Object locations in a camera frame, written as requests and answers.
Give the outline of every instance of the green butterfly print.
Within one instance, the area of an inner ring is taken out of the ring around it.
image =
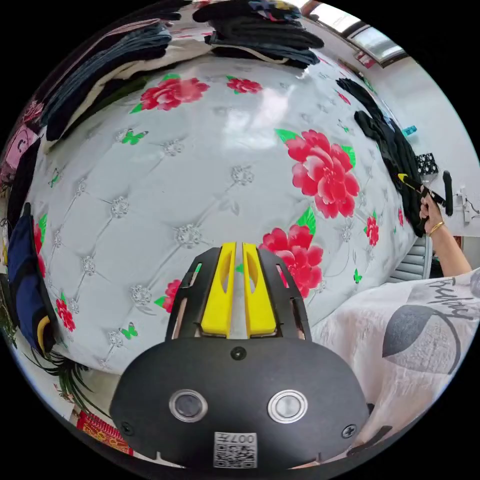
[[[353,279],[355,280],[355,283],[356,284],[360,283],[360,280],[362,278],[363,277],[361,275],[359,275],[359,271],[357,269],[355,269],[355,273],[353,274]]]
[[[53,178],[51,179],[51,181],[48,182],[51,189],[54,187],[54,183],[59,179],[59,176],[60,176],[60,172],[57,169],[55,169],[53,171]]]
[[[130,340],[132,337],[136,337],[139,334],[135,330],[134,324],[132,322],[128,324],[128,330],[125,330],[124,328],[119,328],[118,330],[121,334],[125,335],[125,338],[127,340]]]
[[[147,133],[148,133],[148,130],[145,130],[145,131],[142,131],[141,133],[137,133],[136,135],[134,135],[134,131],[131,128],[129,128],[121,142],[123,144],[127,144],[128,142],[130,142],[130,145],[136,145]]]

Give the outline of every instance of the pink fabric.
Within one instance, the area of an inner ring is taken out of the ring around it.
[[[20,157],[36,139],[37,135],[25,124],[22,124],[10,141],[4,161],[16,170],[19,166]]]

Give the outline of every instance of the screw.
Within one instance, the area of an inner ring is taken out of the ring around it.
[[[357,431],[357,426],[356,425],[348,425],[346,426],[342,432],[341,432],[341,437],[343,439],[349,439],[350,437],[352,437],[354,435],[354,433]]]
[[[230,352],[230,356],[234,360],[243,360],[247,356],[247,351],[242,346],[236,346]]]
[[[131,437],[134,434],[134,429],[126,421],[122,422],[120,428],[127,437]]]

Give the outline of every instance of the qr code label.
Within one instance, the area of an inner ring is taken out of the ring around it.
[[[257,434],[216,431],[213,466],[219,469],[256,469]]]

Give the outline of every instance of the dark blue fabric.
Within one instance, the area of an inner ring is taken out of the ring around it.
[[[18,327],[28,343],[39,350],[37,327],[47,313],[40,295],[38,259],[29,214],[20,217],[8,243],[8,282]]]
[[[30,236],[31,222],[30,215],[22,215],[8,242],[8,281],[10,283],[15,280],[17,272],[24,262],[37,261]]]

